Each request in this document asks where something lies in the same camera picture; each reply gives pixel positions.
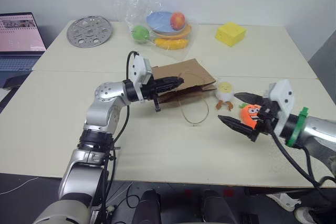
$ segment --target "yellow banana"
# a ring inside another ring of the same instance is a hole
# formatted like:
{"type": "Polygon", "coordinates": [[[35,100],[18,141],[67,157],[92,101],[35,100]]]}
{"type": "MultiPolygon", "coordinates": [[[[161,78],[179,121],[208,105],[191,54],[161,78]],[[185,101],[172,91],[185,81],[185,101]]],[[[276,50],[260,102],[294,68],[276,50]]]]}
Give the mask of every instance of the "yellow banana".
{"type": "Polygon", "coordinates": [[[154,39],[154,43],[163,49],[181,49],[185,48],[188,45],[187,39],[162,39],[156,38],[154,39]]]}

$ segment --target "laptop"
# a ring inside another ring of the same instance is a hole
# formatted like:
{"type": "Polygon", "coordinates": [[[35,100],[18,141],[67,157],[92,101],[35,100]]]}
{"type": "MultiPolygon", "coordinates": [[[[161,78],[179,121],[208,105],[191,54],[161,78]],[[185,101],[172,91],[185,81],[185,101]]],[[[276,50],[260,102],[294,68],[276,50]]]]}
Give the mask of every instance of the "laptop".
{"type": "Polygon", "coordinates": [[[8,78],[28,74],[46,51],[33,14],[0,14],[0,88],[8,78]]]}

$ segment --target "silver perforated disc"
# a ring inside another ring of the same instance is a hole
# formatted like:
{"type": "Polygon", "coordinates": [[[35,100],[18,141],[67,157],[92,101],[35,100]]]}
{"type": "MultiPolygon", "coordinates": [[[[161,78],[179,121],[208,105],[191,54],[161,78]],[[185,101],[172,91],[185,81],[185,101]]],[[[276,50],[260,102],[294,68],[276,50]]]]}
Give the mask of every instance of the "silver perforated disc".
{"type": "Polygon", "coordinates": [[[112,34],[112,26],[101,16],[87,16],[73,22],[67,31],[68,41],[81,48],[103,44],[112,34]]]}

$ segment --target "cardboard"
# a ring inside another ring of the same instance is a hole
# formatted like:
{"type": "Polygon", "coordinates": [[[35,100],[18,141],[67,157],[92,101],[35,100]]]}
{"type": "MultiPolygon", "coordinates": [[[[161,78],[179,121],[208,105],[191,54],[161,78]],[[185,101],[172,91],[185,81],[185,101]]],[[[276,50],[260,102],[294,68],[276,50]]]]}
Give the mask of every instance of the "cardboard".
{"type": "Polygon", "coordinates": [[[177,96],[182,99],[190,96],[202,95],[204,91],[215,90],[213,83],[216,81],[196,59],[166,65],[162,67],[153,67],[152,73],[154,79],[179,76],[184,79],[176,90],[160,95],[159,102],[169,102],[177,96]]]}

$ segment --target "blue plate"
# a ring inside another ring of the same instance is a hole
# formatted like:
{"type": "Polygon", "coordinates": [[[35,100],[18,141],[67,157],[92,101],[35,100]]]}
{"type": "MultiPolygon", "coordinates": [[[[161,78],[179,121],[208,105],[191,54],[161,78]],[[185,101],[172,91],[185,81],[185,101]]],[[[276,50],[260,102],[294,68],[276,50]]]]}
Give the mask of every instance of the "blue plate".
{"type": "Polygon", "coordinates": [[[171,12],[153,12],[147,16],[146,21],[149,27],[158,34],[176,35],[183,31],[184,27],[180,30],[174,30],[170,25],[171,12]]]}

